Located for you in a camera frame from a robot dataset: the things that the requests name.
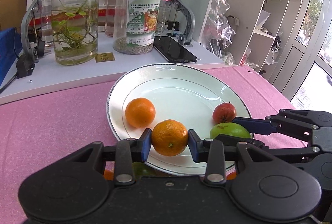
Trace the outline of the left grey metal bracket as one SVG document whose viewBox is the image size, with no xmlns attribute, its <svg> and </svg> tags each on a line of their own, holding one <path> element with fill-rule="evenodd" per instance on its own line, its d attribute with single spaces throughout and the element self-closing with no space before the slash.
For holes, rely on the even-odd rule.
<svg viewBox="0 0 332 224">
<path fill-rule="evenodd" d="M 16 62 L 17 79 L 30 76 L 39 58 L 44 56 L 44 41 L 37 33 L 35 22 L 40 11 L 41 1 L 33 0 L 22 19 L 20 36 L 23 53 Z"/>
</svg>

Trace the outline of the pink tablecloth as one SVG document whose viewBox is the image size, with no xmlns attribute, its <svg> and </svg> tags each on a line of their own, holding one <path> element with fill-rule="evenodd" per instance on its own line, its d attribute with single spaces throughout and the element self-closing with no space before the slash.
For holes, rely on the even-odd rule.
<svg viewBox="0 0 332 224">
<path fill-rule="evenodd" d="M 293 109 L 291 103 L 248 67 L 206 69 L 230 86 L 253 118 Z M 90 144 L 116 139 L 106 117 L 106 100 L 115 81 L 82 86 L 1 105 L 1 223 L 22 223 L 17 193 L 32 173 Z M 307 144 L 278 133 L 259 136 L 270 148 Z"/>
</svg>

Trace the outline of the clear jar with label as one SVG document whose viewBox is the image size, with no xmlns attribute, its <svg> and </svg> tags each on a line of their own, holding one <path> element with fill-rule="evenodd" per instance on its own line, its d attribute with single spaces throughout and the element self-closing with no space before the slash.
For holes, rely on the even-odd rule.
<svg viewBox="0 0 332 224">
<path fill-rule="evenodd" d="M 113 48 L 140 55 L 153 48 L 161 0 L 116 0 Z"/>
</svg>

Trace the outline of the black smartphone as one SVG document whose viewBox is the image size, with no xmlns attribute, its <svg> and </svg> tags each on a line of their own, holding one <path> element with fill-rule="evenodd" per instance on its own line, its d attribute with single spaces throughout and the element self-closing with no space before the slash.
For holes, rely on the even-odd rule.
<svg viewBox="0 0 332 224">
<path fill-rule="evenodd" d="M 185 47 L 169 36 L 158 36 L 154 39 L 154 48 L 173 64 L 196 63 L 198 58 Z"/>
</svg>

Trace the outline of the red tomato on cloth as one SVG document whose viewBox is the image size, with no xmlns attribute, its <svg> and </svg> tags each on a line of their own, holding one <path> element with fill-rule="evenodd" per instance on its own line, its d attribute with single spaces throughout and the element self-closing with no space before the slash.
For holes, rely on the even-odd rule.
<svg viewBox="0 0 332 224">
<path fill-rule="evenodd" d="M 228 181 L 229 181 L 229 180 L 234 180 L 234 179 L 236 178 L 236 176 L 237 176 L 236 171 L 233 171 L 233 172 L 230 172 L 230 173 L 227 175 L 226 179 L 227 179 Z"/>
</svg>

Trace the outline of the small red apple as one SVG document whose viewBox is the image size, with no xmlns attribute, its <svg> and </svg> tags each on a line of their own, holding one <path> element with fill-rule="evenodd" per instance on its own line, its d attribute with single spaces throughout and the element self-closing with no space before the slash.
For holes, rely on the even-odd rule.
<svg viewBox="0 0 332 224">
<path fill-rule="evenodd" d="M 236 109 L 231 103 L 222 103 L 214 109 L 212 119 L 215 124 L 219 124 L 231 122 L 236 116 Z"/>
</svg>

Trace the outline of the white raised board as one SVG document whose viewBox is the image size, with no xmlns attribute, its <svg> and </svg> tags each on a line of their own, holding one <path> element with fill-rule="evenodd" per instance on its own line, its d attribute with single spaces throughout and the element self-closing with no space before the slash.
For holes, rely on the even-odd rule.
<svg viewBox="0 0 332 224">
<path fill-rule="evenodd" d="M 88 62 L 64 66 L 55 61 L 54 53 L 42 57 L 30 76 L 14 80 L 1 93 L 1 104 L 15 102 L 50 92 L 90 84 L 114 81 L 132 69 L 148 64 L 163 64 L 166 59 L 156 50 L 142 55 L 122 54 L 113 49 L 114 39 L 99 33 L 99 53 L 112 53 L 113 61 Z"/>
</svg>

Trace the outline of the green apple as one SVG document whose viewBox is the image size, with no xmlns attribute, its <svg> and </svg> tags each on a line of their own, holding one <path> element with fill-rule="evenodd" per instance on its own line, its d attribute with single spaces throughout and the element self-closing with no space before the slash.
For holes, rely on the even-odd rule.
<svg viewBox="0 0 332 224">
<path fill-rule="evenodd" d="M 233 122 L 220 123 L 214 126 L 210 131 L 210 138 L 216 138 L 220 134 L 239 138 L 251 138 L 247 129 Z"/>
</svg>

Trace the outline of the tall glass plant vase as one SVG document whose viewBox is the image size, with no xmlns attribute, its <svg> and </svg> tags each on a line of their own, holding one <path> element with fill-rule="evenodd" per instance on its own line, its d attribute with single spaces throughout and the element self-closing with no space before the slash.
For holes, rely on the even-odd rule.
<svg viewBox="0 0 332 224">
<path fill-rule="evenodd" d="M 98 50 L 99 0 L 51 0 L 55 59 L 78 65 L 93 59 Z"/>
</svg>

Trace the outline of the oblong green fruit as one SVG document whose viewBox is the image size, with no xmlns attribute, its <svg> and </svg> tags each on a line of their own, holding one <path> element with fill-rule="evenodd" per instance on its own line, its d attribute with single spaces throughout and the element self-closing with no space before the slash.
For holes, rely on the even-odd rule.
<svg viewBox="0 0 332 224">
<path fill-rule="evenodd" d="M 140 179 L 141 177 L 156 175 L 155 169 L 149 167 L 145 163 L 134 162 L 132 164 L 132 167 L 133 167 L 134 177 L 136 180 Z"/>
</svg>

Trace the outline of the smooth orange mandarin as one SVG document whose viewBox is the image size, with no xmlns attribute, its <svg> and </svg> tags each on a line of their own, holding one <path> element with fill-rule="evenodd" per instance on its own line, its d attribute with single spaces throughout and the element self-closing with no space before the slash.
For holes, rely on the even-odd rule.
<svg viewBox="0 0 332 224">
<path fill-rule="evenodd" d="M 125 110 L 127 122 L 134 128 L 146 128 L 155 118 L 155 107 L 146 98 L 137 98 L 128 103 Z"/>
</svg>

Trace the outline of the orange mandarin with stem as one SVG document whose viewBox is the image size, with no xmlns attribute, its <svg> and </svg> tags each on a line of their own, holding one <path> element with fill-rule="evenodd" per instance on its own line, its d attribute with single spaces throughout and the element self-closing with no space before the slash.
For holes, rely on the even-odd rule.
<svg viewBox="0 0 332 224">
<path fill-rule="evenodd" d="M 151 144 L 160 155 L 166 157 L 179 155 L 188 144 L 187 128 L 173 119 L 162 121 L 152 131 Z"/>
</svg>

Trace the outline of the small red-capped clear bottle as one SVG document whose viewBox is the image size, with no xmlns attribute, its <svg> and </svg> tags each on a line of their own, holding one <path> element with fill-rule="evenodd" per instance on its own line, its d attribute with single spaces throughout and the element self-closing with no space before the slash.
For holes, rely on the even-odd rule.
<svg viewBox="0 0 332 224">
<path fill-rule="evenodd" d="M 47 45 L 52 45 L 52 22 L 51 22 L 51 0 L 40 0 L 41 2 L 41 31 L 42 40 Z"/>
</svg>

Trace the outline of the blue electric device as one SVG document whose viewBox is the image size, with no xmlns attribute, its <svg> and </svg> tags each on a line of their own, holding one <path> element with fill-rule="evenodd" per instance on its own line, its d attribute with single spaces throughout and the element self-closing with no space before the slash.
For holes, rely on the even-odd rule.
<svg viewBox="0 0 332 224">
<path fill-rule="evenodd" d="M 0 33 L 0 79 L 5 79 L 7 72 L 22 50 L 21 37 L 16 28 L 9 28 Z"/>
</svg>

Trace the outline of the small gold card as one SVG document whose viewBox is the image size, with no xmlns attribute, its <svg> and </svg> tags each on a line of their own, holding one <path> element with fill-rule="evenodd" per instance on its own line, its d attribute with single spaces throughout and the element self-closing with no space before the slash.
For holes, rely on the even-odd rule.
<svg viewBox="0 0 332 224">
<path fill-rule="evenodd" d="M 113 53 L 99 53 L 95 57 L 96 63 L 102 63 L 107 61 L 115 61 Z"/>
</svg>

